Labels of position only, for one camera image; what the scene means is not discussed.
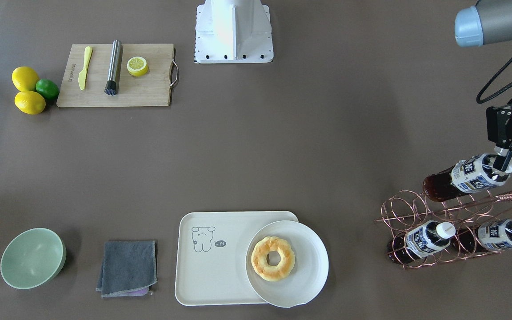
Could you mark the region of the tea bottle top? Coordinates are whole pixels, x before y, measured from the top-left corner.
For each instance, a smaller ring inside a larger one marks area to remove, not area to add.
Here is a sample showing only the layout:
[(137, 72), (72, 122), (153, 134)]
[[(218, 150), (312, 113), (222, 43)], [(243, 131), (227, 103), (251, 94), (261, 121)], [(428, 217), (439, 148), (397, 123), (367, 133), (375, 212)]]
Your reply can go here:
[(427, 176), (422, 183), (423, 192), (433, 202), (445, 202), (503, 186), (512, 173), (512, 158), (503, 172), (492, 166), (497, 157), (490, 153), (478, 154)]

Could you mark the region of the tea bottle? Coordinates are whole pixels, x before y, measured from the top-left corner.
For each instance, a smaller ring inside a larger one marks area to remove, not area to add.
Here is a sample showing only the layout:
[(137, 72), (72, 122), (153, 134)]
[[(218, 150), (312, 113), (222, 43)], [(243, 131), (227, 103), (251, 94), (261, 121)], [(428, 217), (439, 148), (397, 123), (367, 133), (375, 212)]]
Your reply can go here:
[(512, 219), (461, 228), (452, 238), (452, 245), (459, 252), (467, 254), (512, 250)]
[(497, 157), (490, 153), (478, 154), (427, 176), (422, 183), (423, 192), (433, 202), (445, 202), (503, 186), (512, 173), (512, 158), (503, 172), (492, 166)]
[(387, 245), (387, 256), (396, 264), (406, 265), (446, 249), (454, 235), (453, 223), (429, 220), (392, 239)]

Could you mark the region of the tea bottle front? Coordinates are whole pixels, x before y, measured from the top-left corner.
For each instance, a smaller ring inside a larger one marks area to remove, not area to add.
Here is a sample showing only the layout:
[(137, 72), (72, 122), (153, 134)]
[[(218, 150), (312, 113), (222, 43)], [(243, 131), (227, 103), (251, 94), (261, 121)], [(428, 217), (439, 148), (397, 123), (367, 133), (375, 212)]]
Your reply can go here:
[(512, 219), (461, 228), (452, 238), (452, 245), (459, 252), (467, 254), (512, 250)]
[(387, 245), (387, 256), (396, 264), (406, 265), (446, 249), (454, 235), (453, 223), (429, 220), (392, 239)]

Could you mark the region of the cream tray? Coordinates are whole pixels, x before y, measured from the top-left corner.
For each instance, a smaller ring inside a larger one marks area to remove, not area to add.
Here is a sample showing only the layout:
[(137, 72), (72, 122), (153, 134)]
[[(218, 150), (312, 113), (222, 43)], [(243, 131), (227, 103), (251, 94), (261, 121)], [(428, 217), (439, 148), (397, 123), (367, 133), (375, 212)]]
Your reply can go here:
[(185, 306), (262, 304), (247, 277), (254, 235), (290, 211), (191, 212), (180, 221), (175, 296)]

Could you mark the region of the white plate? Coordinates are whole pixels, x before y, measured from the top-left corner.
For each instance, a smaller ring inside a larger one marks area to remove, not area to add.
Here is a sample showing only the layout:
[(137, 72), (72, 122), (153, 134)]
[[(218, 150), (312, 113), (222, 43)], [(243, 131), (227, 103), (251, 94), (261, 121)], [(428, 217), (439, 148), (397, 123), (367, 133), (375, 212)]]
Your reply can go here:
[[(266, 236), (286, 240), (295, 253), (295, 265), (286, 278), (266, 281), (253, 269), (250, 257), (256, 243)], [(329, 271), (325, 245), (306, 225), (290, 220), (275, 221), (262, 227), (246, 251), (246, 275), (256, 294), (269, 304), (292, 308), (309, 303), (323, 289)]]

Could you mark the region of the donut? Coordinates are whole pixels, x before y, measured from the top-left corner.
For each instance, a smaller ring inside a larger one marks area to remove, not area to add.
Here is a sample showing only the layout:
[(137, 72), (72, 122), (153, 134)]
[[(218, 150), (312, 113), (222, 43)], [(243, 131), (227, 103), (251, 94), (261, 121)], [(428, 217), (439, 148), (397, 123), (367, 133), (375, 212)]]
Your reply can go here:
[[(277, 252), (280, 261), (276, 265), (268, 263), (268, 255)], [(254, 271), (264, 280), (277, 282), (287, 278), (295, 267), (296, 256), (290, 243), (277, 236), (267, 236), (258, 241), (251, 253)]]

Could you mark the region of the wooden cutting board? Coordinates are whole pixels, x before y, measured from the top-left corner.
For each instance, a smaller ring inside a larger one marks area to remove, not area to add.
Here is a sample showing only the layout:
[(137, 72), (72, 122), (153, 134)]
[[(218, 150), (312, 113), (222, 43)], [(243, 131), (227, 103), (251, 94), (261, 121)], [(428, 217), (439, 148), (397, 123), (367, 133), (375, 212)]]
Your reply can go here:
[[(178, 74), (172, 43), (122, 43), (116, 76), (116, 94), (108, 95), (105, 87), (110, 73), (112, 43), (90, 44), (93, 49), (88, 63), (85, 89), (79, 89), (79, 73), (84, 66), (87, 44), (73, 44), (64, 71), (56, 104), (60, 108), (101, 107), (168, 107), (171, 103), (173, 77)], [(130, 75), (127, 62), (141, 56), (148, 72)]]

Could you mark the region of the half lemon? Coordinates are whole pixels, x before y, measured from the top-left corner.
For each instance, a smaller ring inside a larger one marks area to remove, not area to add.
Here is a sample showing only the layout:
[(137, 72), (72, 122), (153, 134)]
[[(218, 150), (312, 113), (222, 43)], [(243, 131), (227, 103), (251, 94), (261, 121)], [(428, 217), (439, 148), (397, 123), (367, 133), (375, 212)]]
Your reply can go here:
[(141, 56), (135, 56), (128, 60), (126, 69), (130, 75), (140, 77), (149, 71), (148, 61)]

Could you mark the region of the grey folded cloth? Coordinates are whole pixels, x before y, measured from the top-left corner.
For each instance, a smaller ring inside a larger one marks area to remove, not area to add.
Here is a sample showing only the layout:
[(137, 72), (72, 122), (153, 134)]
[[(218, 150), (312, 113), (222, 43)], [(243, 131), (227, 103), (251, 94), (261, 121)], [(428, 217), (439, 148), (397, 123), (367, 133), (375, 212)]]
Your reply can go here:
[(96, 291), (102, 298), (145, 296), (158, 282), (153, 240), (107, 241)]

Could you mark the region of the steel muddler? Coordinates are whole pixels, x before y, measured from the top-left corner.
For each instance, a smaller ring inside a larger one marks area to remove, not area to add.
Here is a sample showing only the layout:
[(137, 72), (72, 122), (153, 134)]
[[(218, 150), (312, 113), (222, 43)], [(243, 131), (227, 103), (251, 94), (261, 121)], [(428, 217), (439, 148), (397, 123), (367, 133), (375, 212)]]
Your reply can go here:
[(118, 81), (120, 77), (122, 52), (123, 45), (120, 40), (116, 39), (112, 43), (111, 59), (108, 67), (108, 76), (104, 89), (104, 93), (106, 95), (115, 96), (118, 93)]

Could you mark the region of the yellow plastic knife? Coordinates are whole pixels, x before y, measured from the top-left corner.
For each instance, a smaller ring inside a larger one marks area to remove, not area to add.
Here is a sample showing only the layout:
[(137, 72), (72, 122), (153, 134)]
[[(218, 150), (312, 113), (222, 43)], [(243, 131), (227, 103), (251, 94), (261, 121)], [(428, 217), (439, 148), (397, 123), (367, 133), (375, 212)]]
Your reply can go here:
[(87, 47), (84, 48), (83, 69), (81, 69), (78, 75), (78, 85), (81, 91), (83, 91), (86, 86), (88, 67), (91, 61), (92, 53), (93, 47), (87, 45)]

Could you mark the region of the green lime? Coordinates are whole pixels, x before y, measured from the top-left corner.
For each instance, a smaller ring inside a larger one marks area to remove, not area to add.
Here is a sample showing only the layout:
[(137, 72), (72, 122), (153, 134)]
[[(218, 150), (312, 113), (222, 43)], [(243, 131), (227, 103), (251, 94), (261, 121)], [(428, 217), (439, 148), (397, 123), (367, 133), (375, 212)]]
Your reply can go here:
[(35, 84), (35, 91), (46, 100), (55, 100), (59, 96), (58, 86), (49, 79), (40, 79)]

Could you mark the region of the yellow lemon lower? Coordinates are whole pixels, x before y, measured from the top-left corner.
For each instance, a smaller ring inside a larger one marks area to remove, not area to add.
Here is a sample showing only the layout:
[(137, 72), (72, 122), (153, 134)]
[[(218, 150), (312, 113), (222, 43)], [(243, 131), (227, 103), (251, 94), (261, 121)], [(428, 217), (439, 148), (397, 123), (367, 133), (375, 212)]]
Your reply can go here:
[(47, 105), (44, 97), (35, 91), (17, 93), (14, 98), (14, 103), (20, 111), (28, 115), (38, 115), (44, 111)]

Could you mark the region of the green bowl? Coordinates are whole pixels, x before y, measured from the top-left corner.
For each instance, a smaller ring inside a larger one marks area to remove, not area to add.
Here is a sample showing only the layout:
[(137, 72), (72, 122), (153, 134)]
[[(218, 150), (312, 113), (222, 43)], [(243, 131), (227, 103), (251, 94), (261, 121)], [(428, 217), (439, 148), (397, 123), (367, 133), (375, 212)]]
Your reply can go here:
[(66, 254), (57, 233), (47, 228), (29, 229), (7, 245), (0, 260), (0, 274), (12, 288), (34, 289), (60, 273)]

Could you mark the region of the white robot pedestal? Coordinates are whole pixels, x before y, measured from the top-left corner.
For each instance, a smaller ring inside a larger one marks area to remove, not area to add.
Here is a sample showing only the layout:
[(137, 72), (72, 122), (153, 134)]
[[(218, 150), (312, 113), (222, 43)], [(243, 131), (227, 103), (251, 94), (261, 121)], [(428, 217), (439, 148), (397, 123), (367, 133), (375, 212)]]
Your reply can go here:
[(196, 8), (197, 64), (274, 60), (270, 9), (260, 0), (206, 0)]

